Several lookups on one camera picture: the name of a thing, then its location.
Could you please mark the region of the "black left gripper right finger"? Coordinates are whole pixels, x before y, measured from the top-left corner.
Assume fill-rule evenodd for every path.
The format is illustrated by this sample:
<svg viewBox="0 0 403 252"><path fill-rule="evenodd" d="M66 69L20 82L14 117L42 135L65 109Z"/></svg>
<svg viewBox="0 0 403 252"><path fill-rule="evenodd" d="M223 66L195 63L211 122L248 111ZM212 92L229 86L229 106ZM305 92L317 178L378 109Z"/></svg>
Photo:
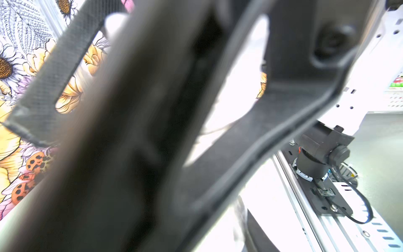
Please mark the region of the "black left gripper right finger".
<svg viewBox="0 0 403 252"><path fill-rule="evenodd" d="M334 105L375 1L139 1L56 142L51 171L7 217L3 252L185 252L258 166ZM271 82L183 168L260 17Z"/></svg>

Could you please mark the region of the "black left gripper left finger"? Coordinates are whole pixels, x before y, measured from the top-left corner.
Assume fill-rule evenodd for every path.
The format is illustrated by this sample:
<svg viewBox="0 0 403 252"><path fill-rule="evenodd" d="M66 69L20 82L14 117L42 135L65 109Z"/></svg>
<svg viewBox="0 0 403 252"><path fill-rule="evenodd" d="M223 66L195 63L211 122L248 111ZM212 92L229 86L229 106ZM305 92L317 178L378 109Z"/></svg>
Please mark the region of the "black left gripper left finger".
<svg viewBox="0 0 403 252"><path fill-rule="evenodd" d="M3 125L39 147L58 142L61 126L69 119L55 108L59 97L107 16L125 10L121 1L85 1Z"/></svg>

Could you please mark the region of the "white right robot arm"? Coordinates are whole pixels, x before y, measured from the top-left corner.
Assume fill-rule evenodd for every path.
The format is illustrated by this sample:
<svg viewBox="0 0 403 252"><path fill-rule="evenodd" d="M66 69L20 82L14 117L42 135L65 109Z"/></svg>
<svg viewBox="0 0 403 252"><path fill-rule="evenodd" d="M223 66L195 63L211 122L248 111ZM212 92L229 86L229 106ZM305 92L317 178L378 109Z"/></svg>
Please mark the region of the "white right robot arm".
<svg viewBox="0 0 403 252"><path fill-rule="evenodd" d="M325 180L331 168L350 157L349 145L368 112L382 104L403 71L403 2L383 1L379 23L355 61L340 99L314 127L296 139L290 151L292 171L306 181Z"/></svg>

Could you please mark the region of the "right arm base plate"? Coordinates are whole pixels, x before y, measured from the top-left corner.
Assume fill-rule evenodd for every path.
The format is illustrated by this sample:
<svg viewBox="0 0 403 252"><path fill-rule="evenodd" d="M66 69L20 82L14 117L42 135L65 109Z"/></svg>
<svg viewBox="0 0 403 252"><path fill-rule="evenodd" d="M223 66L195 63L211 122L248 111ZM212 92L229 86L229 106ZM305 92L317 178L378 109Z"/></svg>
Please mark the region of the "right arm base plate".
<svg viewBox="0 0 403 252"><path fill-rule="evenodd" d="M327 164L315 160L296 143L284 146L281 152L303 195L307 198L308 205L315 213L318 215L353 214L352 208L341 194L349 187L343 184L341 189L337 188L328 176Z"/></svg>

